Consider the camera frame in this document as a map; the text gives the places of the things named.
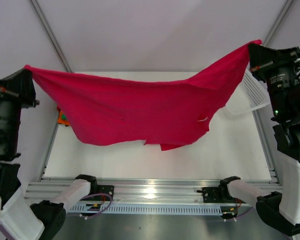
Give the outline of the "crimson t shirt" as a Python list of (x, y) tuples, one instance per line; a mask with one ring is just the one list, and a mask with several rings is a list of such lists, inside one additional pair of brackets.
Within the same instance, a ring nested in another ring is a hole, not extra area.
[(144, 141), (162, 151), (193, 144), (241, 83), (249, 63), (243, 45), (182, 80), (142, 82), (26, 65), (85, 144)]

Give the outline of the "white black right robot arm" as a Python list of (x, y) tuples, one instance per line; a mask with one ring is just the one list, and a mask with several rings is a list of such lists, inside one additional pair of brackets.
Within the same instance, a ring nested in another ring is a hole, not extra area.
[(224, 202), (242, 200), (266, 225), (294, 237), (300, 235), (300, 49), (250, 44), (248, 50), (251, 74), (267, 85), (283, 190), (265, 191), (232, 176), (220, 181), (218, 196)]

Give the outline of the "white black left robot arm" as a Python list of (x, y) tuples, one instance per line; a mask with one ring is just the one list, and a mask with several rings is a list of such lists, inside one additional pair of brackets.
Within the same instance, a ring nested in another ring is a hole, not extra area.
[(66, 214), (80, 200), (93, 200), (99, 188), (94, 176), (80, 174), (53, 200), (28, 205), (18, 179), (17, 152), (21, 111), (39, 105), (32, 73), (21, 69), (0, 79), (0, 231), (8, 240), (51, 240)]

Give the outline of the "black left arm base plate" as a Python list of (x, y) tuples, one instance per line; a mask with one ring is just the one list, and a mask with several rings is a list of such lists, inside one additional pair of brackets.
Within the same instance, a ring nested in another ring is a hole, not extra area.
[[(115, 186), (114, 185), (98, 185), (95, 187), (90, 193), (91, 194), (108, 194), (112, 198), (114, 197)], [(109, 198), (107, 196), (98, 195), (90, 198), (93, 201), (108, 201)]]

